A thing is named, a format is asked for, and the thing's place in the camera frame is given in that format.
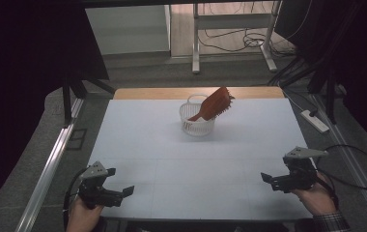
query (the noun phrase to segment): white power strip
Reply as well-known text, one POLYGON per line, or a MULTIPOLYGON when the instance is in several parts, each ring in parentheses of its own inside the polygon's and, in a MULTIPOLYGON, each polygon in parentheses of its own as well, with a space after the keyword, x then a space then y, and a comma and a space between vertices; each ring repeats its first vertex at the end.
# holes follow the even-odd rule
POLYGON ((303 118, 305 118, 313 127, 317 129, 320 133, 327 132, 329 130, 329 127, 326 126, 319 118, 316 116, 310 116, 309 110, 304 110, 300 113, 303 118))

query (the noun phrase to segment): white tabletop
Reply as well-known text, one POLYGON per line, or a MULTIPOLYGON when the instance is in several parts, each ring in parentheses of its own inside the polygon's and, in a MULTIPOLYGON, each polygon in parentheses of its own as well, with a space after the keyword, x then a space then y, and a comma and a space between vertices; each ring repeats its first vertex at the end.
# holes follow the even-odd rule
POLYGON ((282 157, 306 147, 287 99, 233 100, 205 137, 181 129, 185 100, 110 101, 90 157, 135 186, 102 215, 137 219, 285 220, 311 215, 293 194, 273 191, 261 172, 287 175, 282 157))

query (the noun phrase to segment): hand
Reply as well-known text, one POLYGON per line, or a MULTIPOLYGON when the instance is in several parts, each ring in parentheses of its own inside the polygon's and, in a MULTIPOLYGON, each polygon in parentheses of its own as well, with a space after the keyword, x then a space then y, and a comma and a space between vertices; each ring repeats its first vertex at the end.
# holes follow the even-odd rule
POLYGON ((91 232, 99 222, 99 215, 103 208, 103 206, 96 206, 90 210, 81 198, 76 197, 72 203, 67 232, 91 232))
MULTIPOLYGON (((320 173, 317 173, 317 176, 325 181, 325 177, 320 173)), ((337 211, 328 191, 319 183, 316 183, 309 190, 294 189, 292 193, 300 198, 300 201, 313 216, 331 214, 337 211)))

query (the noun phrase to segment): basket handle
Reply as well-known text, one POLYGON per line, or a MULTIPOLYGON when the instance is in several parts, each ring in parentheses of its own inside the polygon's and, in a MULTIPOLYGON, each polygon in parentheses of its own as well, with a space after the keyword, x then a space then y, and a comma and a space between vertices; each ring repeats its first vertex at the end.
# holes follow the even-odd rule
POLYGON ((196 97, 196 96, 202 96, 202 97, 205 97, 205 98, 207 98, 207 97, 208 97, 208 95, 206 95, 206 94, 202 94, 202 93, 199 93, 199 94, 192 94, 192 95, 189 95, 189 97, 187 98, 187 102, 188 102, 188 103, 192 103, 192 102, 190 102, 190 99, 191 99, 191 98, 193 98, 193 97, 196 97))

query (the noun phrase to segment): wall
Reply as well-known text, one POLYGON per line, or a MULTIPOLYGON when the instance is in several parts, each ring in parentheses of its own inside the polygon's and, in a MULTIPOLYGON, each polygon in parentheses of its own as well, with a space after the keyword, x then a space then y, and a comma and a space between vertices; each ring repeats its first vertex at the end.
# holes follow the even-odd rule
POLYGON ((165 6, 86 9, 86 13, 102 55, 169 51, 165 6))

